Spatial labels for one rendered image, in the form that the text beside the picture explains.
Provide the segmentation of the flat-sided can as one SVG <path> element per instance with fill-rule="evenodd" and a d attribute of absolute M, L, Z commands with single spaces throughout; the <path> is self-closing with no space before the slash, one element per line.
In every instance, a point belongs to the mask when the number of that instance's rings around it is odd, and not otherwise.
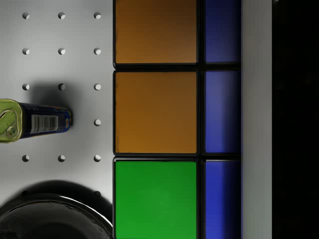
<path fill-rule="evenodd" d="M 71 123 L 72 115 L 67 108 L 0 99 L 0 143 L 64 133 L 70 129 Z"/>

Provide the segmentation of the puzzle cube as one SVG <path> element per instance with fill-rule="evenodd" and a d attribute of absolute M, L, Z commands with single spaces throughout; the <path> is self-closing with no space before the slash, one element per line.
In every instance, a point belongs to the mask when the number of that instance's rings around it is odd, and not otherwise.
<path fill-rule="evenodd" d="M 242 0 L 113 0 L 114 239 L 241 239 Z"/>

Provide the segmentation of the black plate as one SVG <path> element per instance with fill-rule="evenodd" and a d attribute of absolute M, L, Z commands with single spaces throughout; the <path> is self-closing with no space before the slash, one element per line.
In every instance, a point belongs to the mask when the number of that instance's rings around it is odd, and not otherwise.
<path fill-rule="evenodd" d="M 0 206 L 0 239 L 114 239 L 107 218 L 56 194 L 24 195 Z"/>

